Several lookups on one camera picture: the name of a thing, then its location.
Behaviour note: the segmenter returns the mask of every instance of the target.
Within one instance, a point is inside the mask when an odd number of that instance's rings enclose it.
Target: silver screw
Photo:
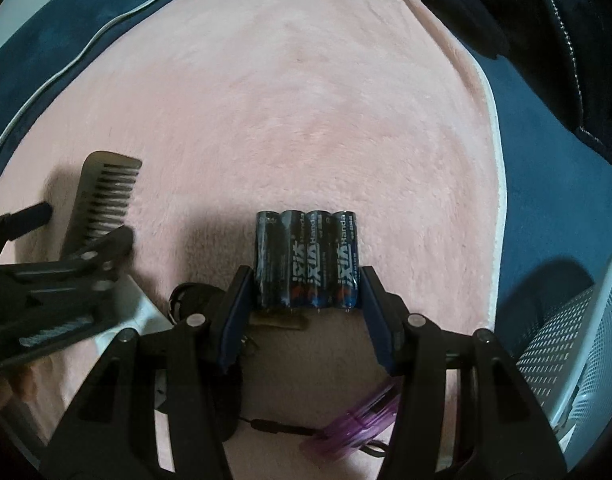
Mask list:
[[[105,290],[110,290],[113,288],[113,282],[110,280],[99,280],[98,282],[93,283],[92,289],[96,292],[104,292]]]
[[[191,314],[186,318],[186,324],[193,328],[202,326],[206,322],[206,316],[204,314]]]
[[[135,334],[137,334],[137,332],[134,328],[125,328],[119,331],[119,333],[117,334],[117,338],[122,343],[126,343],[129,342],[133,337],[135,337]]]
[[[493,341],[493,333],[486,328],[480,328],[477,330],[476,334],[477,338],[484,343],[490,343]]]
[[[421,314],[411,314],[408,316],[408,324],[410,326],[419,328],[420,326],[424,326],[426,324],[426,318]]]

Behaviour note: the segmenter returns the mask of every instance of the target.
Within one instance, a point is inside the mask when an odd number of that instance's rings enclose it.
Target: black battery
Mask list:
[[[330,287],[334,282],[334,240],[332,216],[327,211],[306,213],[308,243],[306,246],[307,305],[324,308],[331,305]]]
[[[255,240],[255,282],[257,284],[257,307],[279,306],[278,276],[282,254],[282,225],[279,213],[260,211],[257,213]]]
[[[288,308],[305,306],[306,301],[306,215],[302,211],[284,211],[282,229],[279,296]]]
[[[357,253],[357,219],[352,211],[333,215],[335,229],[336,282],[333,286],[335,306],[350,310],[357,304],[359,292],[359,257]]]

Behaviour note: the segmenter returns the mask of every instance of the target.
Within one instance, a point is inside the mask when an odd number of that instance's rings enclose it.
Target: black cord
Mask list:
[[[320,432],[320,430],[316,430],[315,428],[306,428],[304,426],[289,426],[287,424],[280,424],[279,422],[275,422],[274,420],[264,420],[263,418],[247,419],[243,416],[240,416],[240,420],[246,422],[247,424],[250,424],[250,427],[253,430],[263,431],[264,433],[285,433],[301,436],[313,436]],[[384,458],[386,456],[386,452],[388,451],[388,444],[380,440],[371,440],[370,442],[367,442],[362,447],[360,447],[359,451],[364,452],[367,455],[375,458]]]

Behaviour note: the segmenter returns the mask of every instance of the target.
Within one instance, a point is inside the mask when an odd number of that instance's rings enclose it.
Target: white cable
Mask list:
[[[125,18],[128,18],[129,16],[132,16],[135,13],[138,13],[140,10],[142,10],[145,7],[148,7],[150,4],[156,1],[157,0],[147,0],[141,5],[135,7],[134,9],[128,10],[128,12],[120,14],[119,16],[115,16],[112,20],[110,20],[102,28],[100,28],[93,35],[93,37],[90,38],[90,41],[86,44],[86,46],[82,49],[82,51],[77,55],[77,57],[73,59],[70,63],[68,63],[68,65],[66,65],[64,68],[59,70],[58,73],[54,74],[51,78],[49,78],[37,90],[35,90],[33,95],[31,95],[27,99],[27,101],[22,105],[22,107],[17,111],[17,113],[13,116],[13,118],[10,120],[10,122],[8,123],[6,128],[4,128],[4,131],[0,135],[0,149],[4,145],[4,142],[6,142],[6,139],[10,135],[15,125],[17,124],[17,121],[19,121],[19,118],[26,112],[26,110],[28,110],[30,105],[33,104],[33,102],[41,95],[41,93],[44,90],[46,90],[52,83],[54,83],[57,79],[59,79],[62,75],[64,75],[65,72],[67,72],[71,67],[73,67],[75,63],[77,63],[84,56],[84,54],[86,54],[86,52],[91,47],[91,45],[93,45],[93,43],[95,43],[102,34],[104,34],[109,28],[113,27],[113,25],[121,22]]]

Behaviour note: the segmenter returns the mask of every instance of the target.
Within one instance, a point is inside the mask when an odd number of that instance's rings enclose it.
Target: purple object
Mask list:
[[[395,422],[400,395],[401,379],[388,378],[355,408],[302,442],[302,453],[315,463],[349,456]]]

